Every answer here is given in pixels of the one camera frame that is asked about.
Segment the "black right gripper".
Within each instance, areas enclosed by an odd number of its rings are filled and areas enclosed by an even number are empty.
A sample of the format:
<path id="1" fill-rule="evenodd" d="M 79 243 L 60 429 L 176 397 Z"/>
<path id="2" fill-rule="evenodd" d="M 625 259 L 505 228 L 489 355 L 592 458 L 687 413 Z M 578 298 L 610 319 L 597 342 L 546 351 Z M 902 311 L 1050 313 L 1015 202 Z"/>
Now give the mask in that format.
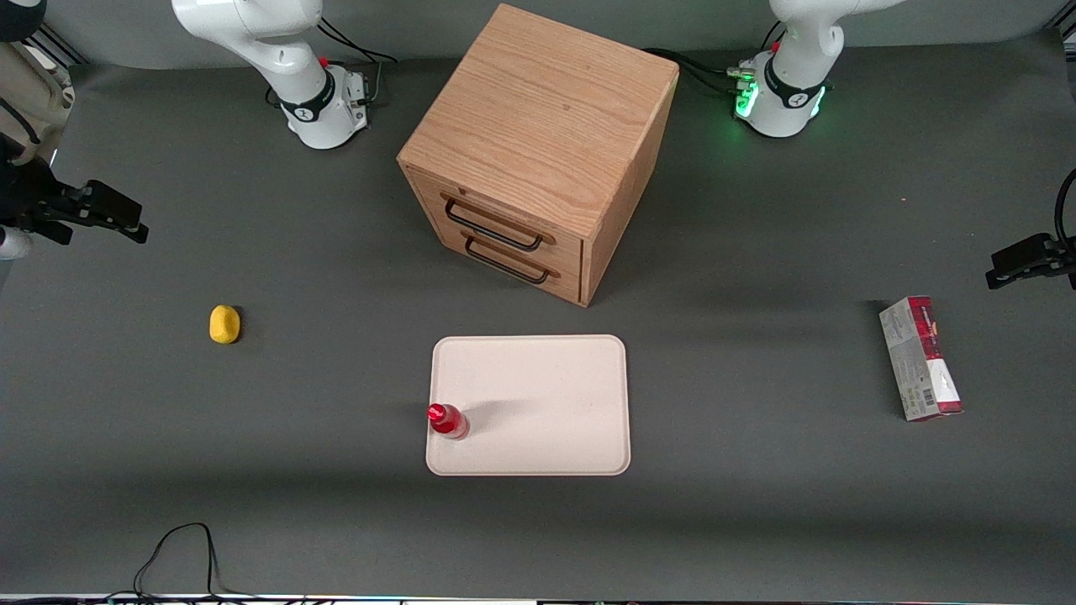
<path id="1" fill-rule="evenodd" d="M 148 227 L 141 222 L 143 206 L 104 182 L 91 180 L 80 189 L 77 205 L 71 199 L 74 189 L 51 172 L 49 164 L 36 156 L 27 164 L 14 161 L 24 152 L 16 140 L 1 135 L 1 219 L 3 226 L 38 234 L 55 244 L 67 247 L 73 229 L 69 224 L 111 229 L 146 244 Z"/>

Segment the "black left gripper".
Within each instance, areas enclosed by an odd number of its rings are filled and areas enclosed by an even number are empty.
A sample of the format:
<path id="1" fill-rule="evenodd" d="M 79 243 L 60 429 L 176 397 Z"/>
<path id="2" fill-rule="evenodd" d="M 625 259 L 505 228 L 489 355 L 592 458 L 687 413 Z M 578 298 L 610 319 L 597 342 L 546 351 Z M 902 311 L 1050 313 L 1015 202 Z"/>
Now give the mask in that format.
<path id="1" fill-rule="evenodd" d="M 985 282 L 991 291 L 1009 286 L 1015 281 L 1058 276 L 1066 276 L 1071 289 L 1076 289 L 1075 244 L 1073 237 L 1066 237 L 1063 231 L 1053 236 L 1034 234 L 992 253 L 990 261 L 992 268 L 985 273 Z"/>

